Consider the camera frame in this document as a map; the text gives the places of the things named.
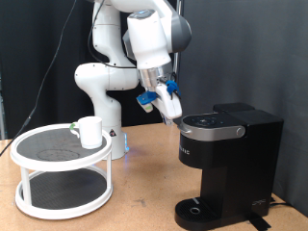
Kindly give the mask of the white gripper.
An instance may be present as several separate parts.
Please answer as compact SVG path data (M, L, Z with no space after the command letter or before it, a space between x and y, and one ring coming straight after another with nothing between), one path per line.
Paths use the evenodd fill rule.
M154 106L165 116L166 126L172 126L174 123L179 125L182 120L182 107L177 91L178 86L174 81L167 81L156 87L157 98L154 100Z

